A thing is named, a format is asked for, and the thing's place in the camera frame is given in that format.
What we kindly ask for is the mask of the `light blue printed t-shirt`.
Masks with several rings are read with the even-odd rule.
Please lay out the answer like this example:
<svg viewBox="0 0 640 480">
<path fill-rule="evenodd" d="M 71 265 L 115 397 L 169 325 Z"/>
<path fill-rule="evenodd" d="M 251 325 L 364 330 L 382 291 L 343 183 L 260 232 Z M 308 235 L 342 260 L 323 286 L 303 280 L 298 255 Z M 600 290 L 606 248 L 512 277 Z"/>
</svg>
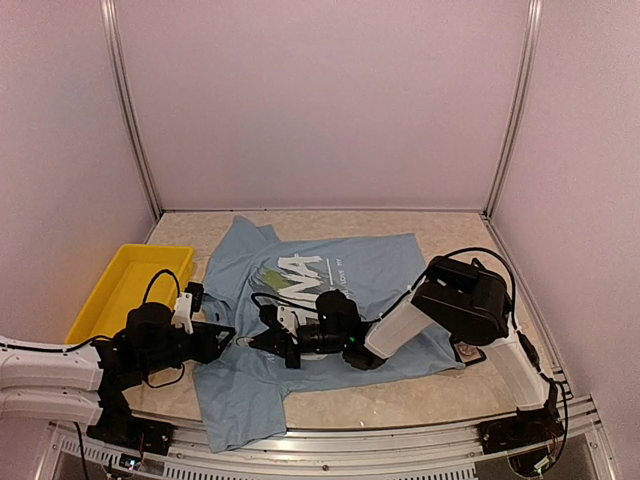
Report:
<svg viewBox="0 0 640 480">
<path fill-rule="evenodd" d="M 245 339 L 264 331 L 254 293 L 298 304 L 301 322 L 315 319 L 317 297 L 337 289 L 364 319 L 374 319 L 405 293 L 426 264 L 412 234 L 285 242 L 270 225 L 237 216 L 212 254 L 202 309 L 210 322 L 232 326 Z M 284 399 L 314 392 L 420 378 L 461 368 L 449 334 L 429 326 L 380 368 L 361 371 L 337 355 L 288 369 L 281 358 L 232 343 L 220 359 L 195 368 L 193 378 L 212 452 L 240 448 L 286 430 Z"/>
</svg>

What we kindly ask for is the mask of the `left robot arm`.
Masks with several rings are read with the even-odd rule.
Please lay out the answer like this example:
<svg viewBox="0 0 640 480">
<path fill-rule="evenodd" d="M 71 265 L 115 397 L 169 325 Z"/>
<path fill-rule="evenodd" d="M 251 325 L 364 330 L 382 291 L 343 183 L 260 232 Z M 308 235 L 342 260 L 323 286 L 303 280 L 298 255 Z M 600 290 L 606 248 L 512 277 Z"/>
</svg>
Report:
<svg viewBox="0 0 640 480">
<path fill-rule="evenodd" d="M 123 330 L 77 345 L 1 341 L 1 414 L 8 418 L 77 423 L 87 435 L 142 453 L 166 455 L 172 424 L 136 416 L 125 391 L 151 375 L 187 362 L 218 359 L 235 330 L 202 322 L 174 322 L 156 303 L 131 310 Z"/>
</svg>

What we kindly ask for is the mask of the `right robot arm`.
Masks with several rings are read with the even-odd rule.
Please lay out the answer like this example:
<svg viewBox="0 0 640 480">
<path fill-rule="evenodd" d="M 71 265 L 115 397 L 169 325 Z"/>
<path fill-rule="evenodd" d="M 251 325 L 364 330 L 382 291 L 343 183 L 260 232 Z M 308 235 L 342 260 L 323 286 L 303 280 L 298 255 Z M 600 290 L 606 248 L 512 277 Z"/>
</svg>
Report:
<svg viewBox="0 0 640 480">
<path fill-rule="evenodd" d="M 330 290 L 312 308 L 310 325 L 287 326 L 278 309 L 284 299 L 254 293 L 266 331 L 249 339 L 251 348 L 275 354 L 297 369 L 304 354 L 340 354 L 350 366 L 373 370 L 432 325 L 455 343 L 477 347 L 489 359 L 515 403 L 515 413 L 480 424 L 484 452 L 523 448 L 568 434 L 568 406 L 561 385 L 541 367 L 535 346 L 519 328 L 514 277 L 503 278 L 478 259 L 468 263 L 450 252 L 434 257 L 414 284 L 378 319 L 361 320 L 356 304 Z"/>
</svg>

